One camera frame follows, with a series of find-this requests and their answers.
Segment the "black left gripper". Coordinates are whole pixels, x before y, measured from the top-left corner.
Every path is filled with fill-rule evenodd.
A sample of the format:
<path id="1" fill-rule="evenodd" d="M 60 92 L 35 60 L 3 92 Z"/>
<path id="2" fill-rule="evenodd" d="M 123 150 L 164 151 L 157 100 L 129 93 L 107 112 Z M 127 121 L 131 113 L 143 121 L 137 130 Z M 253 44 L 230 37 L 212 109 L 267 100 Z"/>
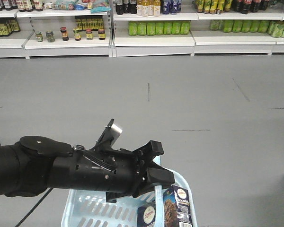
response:
<path id="1" fill-rule="evenodd" d="M 163 153 L 162 144 L 154 140 L 134 151 L 114 150 L 107 144 L 79 151 L 72 188 L 105 192 L 107 201 L 113 201 L 125 196 L 136 198 L 157 185 L 172 185 L 173 172 L 153 161 Z"/>

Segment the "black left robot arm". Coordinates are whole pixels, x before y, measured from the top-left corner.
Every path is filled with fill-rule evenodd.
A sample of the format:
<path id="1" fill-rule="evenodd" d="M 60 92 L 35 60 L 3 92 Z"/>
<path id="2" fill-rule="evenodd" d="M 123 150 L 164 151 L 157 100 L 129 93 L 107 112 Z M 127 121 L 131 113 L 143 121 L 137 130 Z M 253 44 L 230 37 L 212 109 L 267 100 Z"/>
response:
<path id="1" fill-rule="evenodd" d="M 154 162 L 163 154 L 160 142 L 129 151 L 113 149 L 111 141 L 101 140 L 89 150 L 41 136 L 0 144 L 0 195 L 34 197 L 60 188 L 105 192 L 106 201 L 115 202 L 175 182 L 171 171 Z"/>

